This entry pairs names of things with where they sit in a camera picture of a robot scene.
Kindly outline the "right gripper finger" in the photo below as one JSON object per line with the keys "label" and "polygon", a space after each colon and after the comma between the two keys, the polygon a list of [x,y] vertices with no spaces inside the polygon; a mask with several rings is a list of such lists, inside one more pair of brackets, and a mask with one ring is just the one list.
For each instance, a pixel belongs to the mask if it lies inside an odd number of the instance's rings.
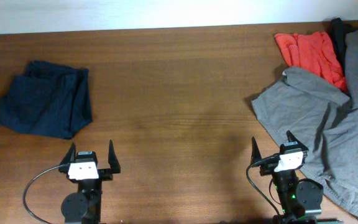
{"label": "right gripper finger", "polygon": [[308,151],[308,148],[298,140],[291,131],[286,132],[288,143],[287,146],[294,147],[295,149],[301,149],[301,151]]}
{"label": "right gripper finger", "polygon": [[258,164],[262,160],[262,156],[259,151],[259,147],[257,145],[257,141],[255,137],[252,137],[252,154],[250,163],[251,164]]}

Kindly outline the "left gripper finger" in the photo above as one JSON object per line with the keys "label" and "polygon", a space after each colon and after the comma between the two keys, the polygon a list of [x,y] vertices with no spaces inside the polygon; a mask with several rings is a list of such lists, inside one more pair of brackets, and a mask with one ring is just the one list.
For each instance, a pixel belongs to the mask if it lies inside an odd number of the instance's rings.
{"label": "left gripper finger", "polygon": [[75,143],[72,143],[68,152],[66,153],[66,155],[63,157],[62,161],[60,162],[60,165],[65,165],[65,164],[74,162],[75,156],[76,156],[76,146],[75,146]]}
{"label": "left gripper finger", "polygon": [[121,173],[121,166],[117,159],[114,145],[112,140],[109,140],[109,152],[108,152],[108,163],[110,165],[111,173],[112,174],[120,174]]}

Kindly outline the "grey shorts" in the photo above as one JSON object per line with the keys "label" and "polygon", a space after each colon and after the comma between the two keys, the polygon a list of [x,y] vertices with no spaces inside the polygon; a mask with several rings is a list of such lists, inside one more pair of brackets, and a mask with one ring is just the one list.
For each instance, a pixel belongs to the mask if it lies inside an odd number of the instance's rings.
{"label": "grey shorts", "polygon": [[252,102],[277,144],[287,131],[308,149],[302,173],[358,218],[358,30],[345,38],[347,92],[302,68],[290,67]]}

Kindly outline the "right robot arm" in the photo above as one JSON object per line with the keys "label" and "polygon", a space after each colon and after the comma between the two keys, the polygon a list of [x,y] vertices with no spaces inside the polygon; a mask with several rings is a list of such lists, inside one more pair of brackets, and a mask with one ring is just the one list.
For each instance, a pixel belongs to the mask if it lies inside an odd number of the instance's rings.
{"label": "right robot arm", "polygon": [[304,164],[309,149],[290,131],[288,142],[280,146],[280,152],[263,158],[255,138],[252,138],[251,168],[258,167],[260,175],[270,175],[275,186],[282,211],[253,183],[249,174],[247,180],[276,211],[273,223],[317,223],[316,217],[322,213],[323,186],[312,179],[299,179],[296,171]]}

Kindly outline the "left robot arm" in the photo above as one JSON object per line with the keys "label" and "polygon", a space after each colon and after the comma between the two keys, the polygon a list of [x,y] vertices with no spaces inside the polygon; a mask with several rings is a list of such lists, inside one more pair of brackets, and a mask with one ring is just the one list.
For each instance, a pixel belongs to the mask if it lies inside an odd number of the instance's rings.
{"label": "left robot arm", "polygon": [[112,141],[109,142],[108,164],[108,168],[99,169],[94,151],[76,152],[76,146],[70,146],[58,168],[70,182],[77,185],[77,191],[69,194],[61,205],[65,223],[101,223],[103,182],[112,181],[113,175],[121,172]]}

